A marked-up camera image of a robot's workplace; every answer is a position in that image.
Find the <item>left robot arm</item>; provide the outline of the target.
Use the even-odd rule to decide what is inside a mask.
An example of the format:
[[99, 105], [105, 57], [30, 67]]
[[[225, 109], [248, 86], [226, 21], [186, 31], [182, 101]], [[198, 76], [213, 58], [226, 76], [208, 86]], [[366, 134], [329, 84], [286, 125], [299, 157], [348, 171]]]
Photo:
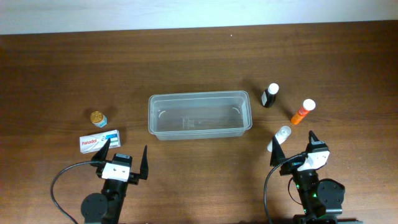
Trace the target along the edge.
[[93, 166], [96, 167], [96, 175], [104, 180], [104, 185], [100, 193], [90, 194], [82, 201], [81, 214], [85, 223], [118, 223], [128, 185], [137, 185], [149, 175], [146, 147], [142, 155], [140, 172], [134, 173], [131, 172], [131, 156], [116, 153], [112, 160], [107, 160], [110, 142], [107, 140], [91, 158]]

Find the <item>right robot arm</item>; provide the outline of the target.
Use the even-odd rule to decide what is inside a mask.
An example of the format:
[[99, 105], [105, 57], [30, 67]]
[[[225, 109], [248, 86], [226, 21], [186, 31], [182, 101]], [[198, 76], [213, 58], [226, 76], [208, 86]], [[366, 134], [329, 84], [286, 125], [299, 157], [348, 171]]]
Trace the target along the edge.
[[279, 169], [279, 174], [291, 175], [294, 181], [304, 214], [294, 215], [294, 223], [360, 223], [359, 220], [340, 220], [345, 186], [333, 179], [318, 178], [317, 170], [326, 165], [330, 150], [324, 141], [319, 140], [313, 131], [308, 134], [306, 150], [286, 158], [274, 136], [268, 173], [264, 182], [264, 209], [269, 223], [272, 219], [267, 206], [267, 184], [271, 175]]

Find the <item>white spray bottle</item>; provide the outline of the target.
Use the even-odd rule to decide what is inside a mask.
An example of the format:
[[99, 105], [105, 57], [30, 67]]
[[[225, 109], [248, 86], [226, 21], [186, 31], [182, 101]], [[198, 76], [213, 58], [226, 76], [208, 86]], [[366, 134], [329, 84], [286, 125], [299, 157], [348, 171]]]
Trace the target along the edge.
[[[279, 131], [274, 135], [276, 137], [276, 140], [278, 141], [279, 144], [282, 144], [292, 133], [292, 130], [288, 126], [283, 126], [279, 129]], [[267, 150], [269, 152], [272, 152], [272, 139], [270, 143], [267, 146]]]

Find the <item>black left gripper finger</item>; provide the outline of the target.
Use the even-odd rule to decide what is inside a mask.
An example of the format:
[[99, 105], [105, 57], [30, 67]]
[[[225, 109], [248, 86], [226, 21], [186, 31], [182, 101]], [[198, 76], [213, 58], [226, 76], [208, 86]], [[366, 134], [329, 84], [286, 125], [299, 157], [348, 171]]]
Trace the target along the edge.
[[91, 158], [91, 161], [105, 161], [111, 140], [107, 139], [103, 147]]
[[147, 160], [147, 145], [145, 145], [140, 165], [140, 179], [147, 180], [149, 175], [149, 165]]

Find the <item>dark brown medicine bottle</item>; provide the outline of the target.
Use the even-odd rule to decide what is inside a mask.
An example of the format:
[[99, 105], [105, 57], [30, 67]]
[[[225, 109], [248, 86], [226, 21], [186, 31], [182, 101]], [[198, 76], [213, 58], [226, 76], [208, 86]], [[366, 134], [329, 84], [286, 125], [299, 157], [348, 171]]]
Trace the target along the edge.
[[261, 103], [263, 107], [270, 108], [274, 104], [278, 91], [279, 86], [276, 83], [271, 83], [268, 88], [264, 90], [261, 96]]

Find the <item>white Panadol box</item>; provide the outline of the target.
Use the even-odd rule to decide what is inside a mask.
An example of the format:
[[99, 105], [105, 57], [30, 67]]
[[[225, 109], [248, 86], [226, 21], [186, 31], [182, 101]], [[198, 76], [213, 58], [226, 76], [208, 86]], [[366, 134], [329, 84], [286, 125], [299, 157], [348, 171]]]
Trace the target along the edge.
[[82, 154], [97, 152], [105, 145], [107, 140], [110, 140], [110, 149], [121, 146], [119, 131], [115, 129], [112, 131], [80, 137], [80, 152]]

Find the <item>orange bottle white cap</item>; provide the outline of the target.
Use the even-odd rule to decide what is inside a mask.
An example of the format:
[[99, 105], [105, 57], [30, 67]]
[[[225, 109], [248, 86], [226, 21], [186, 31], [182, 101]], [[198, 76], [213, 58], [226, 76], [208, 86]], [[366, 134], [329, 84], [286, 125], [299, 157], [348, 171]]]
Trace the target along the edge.
[[306, 99], [302, 107], [293, 115], [290, 122], [294, 125], [299, 124], [315, 107], [316, 103], [312, 99]]

